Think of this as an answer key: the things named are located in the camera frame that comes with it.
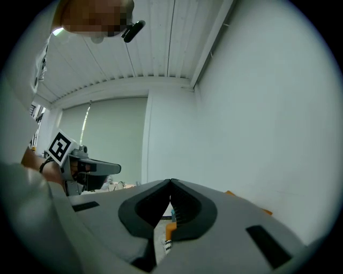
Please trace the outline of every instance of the white shirt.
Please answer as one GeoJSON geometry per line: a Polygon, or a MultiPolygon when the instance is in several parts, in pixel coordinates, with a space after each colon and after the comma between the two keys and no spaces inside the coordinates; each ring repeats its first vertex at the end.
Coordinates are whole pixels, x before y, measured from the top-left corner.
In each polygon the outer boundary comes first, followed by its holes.
{"type": "Polygon", "coordinates": [[[41,11],[17,45],[0,78],[0,161],[20,163],[37,129],[29,107],[43,80],[51,26],[59,1],[41,11]]]}

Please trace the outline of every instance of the qr code-like tag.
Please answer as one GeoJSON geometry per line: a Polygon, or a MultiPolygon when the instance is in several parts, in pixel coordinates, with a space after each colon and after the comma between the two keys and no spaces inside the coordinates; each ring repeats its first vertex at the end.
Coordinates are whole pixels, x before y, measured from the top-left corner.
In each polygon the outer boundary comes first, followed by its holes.
{"type": "Polygon", "coordinates": [[[48,153],[59,166],[62,166],[67,155],[74,149],[75,141],[63,131],[59,131],[51,143],[48,153]]]}

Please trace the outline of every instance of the ceiling light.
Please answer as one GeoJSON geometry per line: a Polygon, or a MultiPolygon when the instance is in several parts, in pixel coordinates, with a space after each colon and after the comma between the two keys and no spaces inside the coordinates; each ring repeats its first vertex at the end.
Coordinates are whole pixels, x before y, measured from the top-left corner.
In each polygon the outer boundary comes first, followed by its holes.
{"type": "Polygon", "coordinates": [[[53,34],[54,34],[55,36],[57,36],[62,30],[63,30],[63,28],[58,28],[58,29],[56,29],[56,30],[53,31],[53,34]]]}

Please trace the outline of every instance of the white corrugated ceiling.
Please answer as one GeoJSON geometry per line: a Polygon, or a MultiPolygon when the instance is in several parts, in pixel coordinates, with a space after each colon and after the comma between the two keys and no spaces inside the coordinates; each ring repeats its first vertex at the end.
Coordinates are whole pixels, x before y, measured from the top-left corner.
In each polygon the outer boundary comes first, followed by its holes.
{"type": "Polygon", "coordinates": [[[125,44],[94,44],[62,31],[50,39],[38,94],[50,103],[97,83],[129,77],[191,79],[223,0],[136,0],[133,20],[146,26],[125,44]]]}

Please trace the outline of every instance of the orange object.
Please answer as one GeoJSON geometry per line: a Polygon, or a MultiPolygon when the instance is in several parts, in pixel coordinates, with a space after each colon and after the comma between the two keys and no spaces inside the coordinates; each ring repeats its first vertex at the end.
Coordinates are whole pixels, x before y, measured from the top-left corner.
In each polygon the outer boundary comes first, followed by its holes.
{"type": "MultiPolygon", "coordinates": [[[[229,194],[229,195],[232,195],[232,196],[236,196],[236,195],[233,194],[231,191],[226,191],[225,193],[226,193],[226,194],[229,194]]],[[[262,210],[263,210],[264,212],[268,213],[269,215],[272,215],[272,214],[273,214],[273,212],[271,212],[271,211],[269,211],[269,210],[266,210],[266,209],[263,209],[263,208],[262,208],[262,210]]]]}
{"type": "Polygon", "coordinates": [[[172,232],[176,230],[176,222],[167,224],[166,226],[166,241],[169,241],[172,239],[172,232]]]}

